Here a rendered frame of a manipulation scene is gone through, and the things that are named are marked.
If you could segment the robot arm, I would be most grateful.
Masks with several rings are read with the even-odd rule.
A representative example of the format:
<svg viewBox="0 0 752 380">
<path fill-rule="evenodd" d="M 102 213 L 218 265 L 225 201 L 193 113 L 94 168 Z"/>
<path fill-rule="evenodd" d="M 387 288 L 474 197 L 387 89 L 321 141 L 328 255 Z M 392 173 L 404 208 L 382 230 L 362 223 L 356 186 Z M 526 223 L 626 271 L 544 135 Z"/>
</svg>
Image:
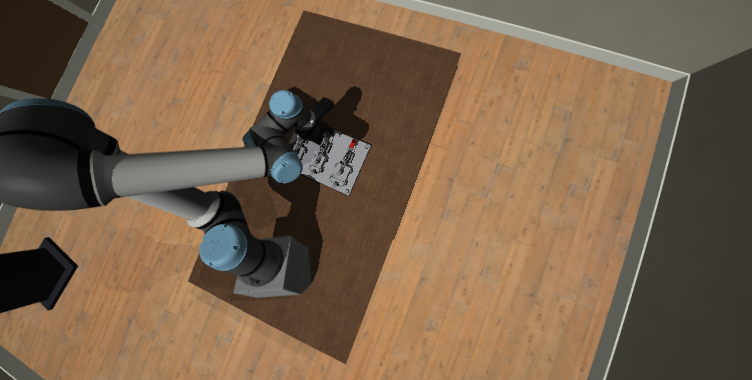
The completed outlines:
<svg viewBox="0 0 752 380">
<path fill-rule="evenodd" d="M 0 203 L 64 211 L 128 197 L 202 230 L 199 253 L 208 266 L 251 286 L 266 285 L 282 268 L 281 247 L 251 235 L 232 193 L 195 187 L 269 176 L 290 183 L 301 175 L 303 165 L 284 135 L 293 126 L 312 128 L 315 115 L 319 122 L 334 101 L 323 97 L 310 109 L 280 90 L 269 107 L 243 136 L 247 147 L 128 154 L 75 105 L 40 98 L 13 102 L 0 111 Z"/>
</svg>

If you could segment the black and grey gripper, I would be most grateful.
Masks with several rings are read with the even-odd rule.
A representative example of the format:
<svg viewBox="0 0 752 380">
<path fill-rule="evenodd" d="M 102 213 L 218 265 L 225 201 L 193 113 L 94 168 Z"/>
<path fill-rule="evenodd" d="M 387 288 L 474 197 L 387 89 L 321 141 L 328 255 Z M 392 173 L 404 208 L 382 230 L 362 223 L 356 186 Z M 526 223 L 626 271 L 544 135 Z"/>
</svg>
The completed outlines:
<svg viewBox="0 0 752 380">
<path fill-rule="evenodd" d="M 333 132 L 330 132 L 330 131 L 333 131 Z M 312 141 L 318 145 L 321 145 L 323 139 L 324 139 L 324 144 L 326 144 L 329 141 L 330 137 L 334 137 L 334 130 L 331 127 L 329 127 L 328 124 L 326 124 L 325 122 L 321 120 L 317 122 L 316 115 L 315 115 L 315 123 L 312 126 L 312 128 L 303 132 L 296 128 L 294 133 L 298 134 L 298 136 L 302 137 L 303 139 L 306 138 L 307 140 Z"/>
</svg>

